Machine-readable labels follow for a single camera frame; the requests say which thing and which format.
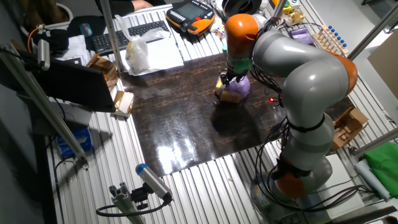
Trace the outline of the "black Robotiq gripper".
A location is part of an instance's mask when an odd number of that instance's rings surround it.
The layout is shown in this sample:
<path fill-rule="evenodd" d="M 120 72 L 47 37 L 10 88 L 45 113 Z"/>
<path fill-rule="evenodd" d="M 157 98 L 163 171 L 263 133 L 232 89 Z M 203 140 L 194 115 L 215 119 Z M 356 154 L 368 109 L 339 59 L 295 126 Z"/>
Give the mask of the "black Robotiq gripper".
<path fill-rule="evenodd" d="M 220 80 L 225 87 L 229 87 L 230 80 L 234 78 L 235 83 L 239 83 L 242 77 L 246 76 L 249 71 L 248 67 L 235 68 L 228 67 L 227 72 L 220 73 Z"/>

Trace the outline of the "person's bare hand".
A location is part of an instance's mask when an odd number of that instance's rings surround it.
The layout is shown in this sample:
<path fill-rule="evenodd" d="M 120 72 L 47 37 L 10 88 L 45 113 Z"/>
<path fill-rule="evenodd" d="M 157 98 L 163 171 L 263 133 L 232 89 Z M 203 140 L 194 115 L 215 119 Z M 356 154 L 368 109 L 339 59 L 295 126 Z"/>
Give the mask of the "person's bare hand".
<path fill-rule="evenodd" d="M 133 5 L 135 11 L 153 7 L 153 5 L 151 3 L 149 3 L 145 0 L 132 0 L 131 3 Z"/>

